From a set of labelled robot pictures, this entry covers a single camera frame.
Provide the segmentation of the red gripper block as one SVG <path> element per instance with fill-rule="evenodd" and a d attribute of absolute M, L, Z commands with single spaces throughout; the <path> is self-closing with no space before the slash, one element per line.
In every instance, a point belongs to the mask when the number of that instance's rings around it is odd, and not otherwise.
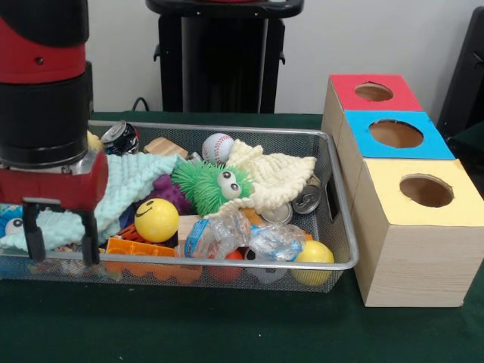
<path fill-rule="evenodd" d="M 102 200 L 108 182 L 105 152 L 89 151 L 68 173 L 22 169 L 1 170 L 1 202 L 23 206 L 23 230 L 29 257 L 45 260 L 42 230 L 36 223 L 37 204 L 57 205 L 67 210 L 93 210 Z M 82 258 L 85 265 L 100 262 L 98 227 L 92 211 L 80 211 L 84 227 Z"/>

